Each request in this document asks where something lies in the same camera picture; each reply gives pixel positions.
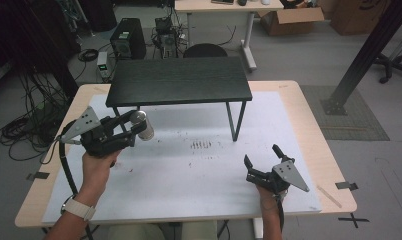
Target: desk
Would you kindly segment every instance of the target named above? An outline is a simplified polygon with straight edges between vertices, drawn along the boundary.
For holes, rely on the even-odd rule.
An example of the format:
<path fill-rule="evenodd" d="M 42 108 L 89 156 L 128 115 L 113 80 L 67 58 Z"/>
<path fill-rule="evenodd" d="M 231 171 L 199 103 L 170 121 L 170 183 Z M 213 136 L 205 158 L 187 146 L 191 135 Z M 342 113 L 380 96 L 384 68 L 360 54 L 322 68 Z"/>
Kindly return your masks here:
<path fill-rule="evenodd" d="M 315 183 L 316 192 L 322 205 L 321 213 L 355 211 L 357 204 L 350 190 L 339 190 L 335 186 L 337 182 L 344 182 L 344 177 L 298 84 L 294 81 L 256 81 L 249 82 L 249 85 L 252 91 L 277 91 L 280 93 L 300 150 Z M 108 84 L 91 84 L 80 87 L 60 129 L 80 116 L 93 95 L 107 94 L 109 88 Z M 42 223 L 42 218 L 60 168 L 58 150 L 54 149 L 52 162 L 40 168 L 41 172 L 48 172 L 50 176 L 46 180 L 35 179 L 17 214 L 15 224 L 18 227 L 47 226 Z"/>
<path fill-rule="evenodd" d="M 251 100 L 239 57 L 175 58 L 119 61 L 106 105 L 119 116 L 118 107 L 223 102 L 236 141 L 246 102 Z M 242 102 L 236 129 L 229 102 Z"/>
<path fill-rule="evenodd" d="M 270 5 L 263 5 L 261 1 L 247 1 L 247 5 L 240 6 L 237 1 L 233 5 L 211 3 L 210 0 L 178 0 L 175 2 L 175 10 L 178 13 L 186 13 L 188 20 L 188 47 L 191 45 L 191 15 L 202 12 L 249 12 L 247 19 L 247 30 L 245 39 L 241 40 L 242 50 L 251 71 L 257 69 L 254 57 L 250 49 L 251 30 L 254 21 L 254 14 L 258 11 L 275 11 L 283 6 L 278 0 L 271 0 Z"/>

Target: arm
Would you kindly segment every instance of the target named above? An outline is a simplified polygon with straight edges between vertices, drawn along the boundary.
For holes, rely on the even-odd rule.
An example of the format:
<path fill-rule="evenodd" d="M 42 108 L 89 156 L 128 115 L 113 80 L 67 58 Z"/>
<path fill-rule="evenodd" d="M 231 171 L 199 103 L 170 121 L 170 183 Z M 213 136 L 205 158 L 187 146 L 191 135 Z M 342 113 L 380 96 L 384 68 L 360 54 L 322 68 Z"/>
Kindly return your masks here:
<path fill-rule="evenodd" d="M 257 186 L 260 194 L 261 215 L 263 218 L 263 239 L 264 240 L 281 240 L 282 232 L 280 229 L 279 210 L 276 199 L 272 193 Z"/>
<path fill-rule="evenodd" d="M 83 183 L 74 200 L 87 206 L 96 206 L 104 193 L 110 175 L 110 165 L 117 160 L 119 153 L 120 151 L 117 151 L 103 158 L 92 157 L 87 153 L 83 155 Z M 87 224 L 83 218 L 66 211 L 44 239 L 80 239 Z"/>

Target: floor mat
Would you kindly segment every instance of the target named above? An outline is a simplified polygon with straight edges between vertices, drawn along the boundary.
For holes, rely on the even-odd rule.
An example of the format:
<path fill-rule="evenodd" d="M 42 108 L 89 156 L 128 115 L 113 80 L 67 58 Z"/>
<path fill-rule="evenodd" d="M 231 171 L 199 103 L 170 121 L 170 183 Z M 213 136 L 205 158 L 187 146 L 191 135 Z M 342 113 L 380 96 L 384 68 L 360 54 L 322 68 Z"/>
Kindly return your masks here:
<path fill-rule="evenodd" d="M 336 86 L 300 86 L 327 140 L 389 141 L 381 124 L 357 90 L 344 105 L 346 116 L 326 115 L 320 100 L 329 99 Z"/>

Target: metal cylinder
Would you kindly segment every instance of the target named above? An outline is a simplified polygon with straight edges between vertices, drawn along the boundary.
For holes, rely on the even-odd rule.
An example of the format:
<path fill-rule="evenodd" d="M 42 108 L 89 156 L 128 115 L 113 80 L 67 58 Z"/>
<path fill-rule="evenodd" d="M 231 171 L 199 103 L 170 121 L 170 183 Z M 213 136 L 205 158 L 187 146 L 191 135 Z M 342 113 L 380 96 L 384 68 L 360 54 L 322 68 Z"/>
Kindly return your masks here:
<path fill-rule="evenodd" d="M 154 129 L 151 126 L 151 123 L 148 121 L 147 114 L 144 111 L 137 111 L 130 115 L 130 122 L 132 125 L 138 124 L 140 122 L 146 121 L 147 128 L 138 134 L 139 138 L 142 141 L 148 141 L 154 137 Z"/>

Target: office chair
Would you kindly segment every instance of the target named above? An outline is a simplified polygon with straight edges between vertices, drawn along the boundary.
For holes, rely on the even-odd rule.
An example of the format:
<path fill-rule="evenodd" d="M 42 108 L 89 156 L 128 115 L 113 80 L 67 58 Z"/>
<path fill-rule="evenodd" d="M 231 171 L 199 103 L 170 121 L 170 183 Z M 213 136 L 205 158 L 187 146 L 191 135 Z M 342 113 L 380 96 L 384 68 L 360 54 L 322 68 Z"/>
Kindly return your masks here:
<path fill-rule="evenodd" d="M 183 53 L 183 58 L 197 57 L 227 57 L 227 53 L 222 47 L 211 43 L 195 44 Z"/>
<path fill-rule="evenodd" d="M 402 55 L 400 55 L 401 52 L 402 52 L 402 41 L 394 50 L 394 52 L 391 54 L 391 56 L 386 57 L 382 53 L 379 54 L 374 63 L 381 64 L 385 67 L 385 77 L 379 79 L 380 83 L 384 84 L 389 81 L 389 79 L 392 77 L 393 69 L 398 69 L 402 71 L 402 64 L 401 64 Z"/>

